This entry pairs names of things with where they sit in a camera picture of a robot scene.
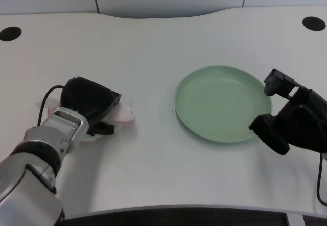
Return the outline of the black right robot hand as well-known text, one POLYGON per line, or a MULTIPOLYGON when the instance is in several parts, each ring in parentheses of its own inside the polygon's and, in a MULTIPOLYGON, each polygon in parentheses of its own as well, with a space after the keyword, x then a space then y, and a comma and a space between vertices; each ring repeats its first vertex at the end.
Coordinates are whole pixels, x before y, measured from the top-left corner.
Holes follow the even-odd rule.
POLYGON ((291 145, 326 153, 326 100, 277 69, 264 83, 267 96, 278 94, 288 101, 275 116, 258 115, 249 129, 280 155, 285 155, 291 145))

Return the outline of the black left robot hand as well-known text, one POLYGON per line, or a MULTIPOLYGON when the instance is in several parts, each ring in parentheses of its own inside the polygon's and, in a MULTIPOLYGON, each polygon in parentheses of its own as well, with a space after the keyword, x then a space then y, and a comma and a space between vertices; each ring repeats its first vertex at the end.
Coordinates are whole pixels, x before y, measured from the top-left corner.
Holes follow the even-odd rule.
POLYGON ((89 123, 87 134, 113 135, 114 126, 106 124, 104 118, 119 103, 121 94, 82 77, 70 79, 60 96, 60 106, 71 109, 89 123))

